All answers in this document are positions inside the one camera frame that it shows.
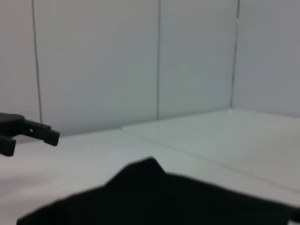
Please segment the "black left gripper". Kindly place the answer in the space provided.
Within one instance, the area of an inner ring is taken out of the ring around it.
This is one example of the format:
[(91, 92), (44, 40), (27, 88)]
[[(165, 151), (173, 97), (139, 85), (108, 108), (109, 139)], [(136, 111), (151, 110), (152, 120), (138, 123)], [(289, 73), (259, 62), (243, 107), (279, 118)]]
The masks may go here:
[(0, 113), (0, 154), (12, 157), (15, 152), (16, 140), (12, 137), (24, 135), (51, 146), (57, 146), (60, 132), (49, 125), (26, 120), (24, 116), (11, 113)]

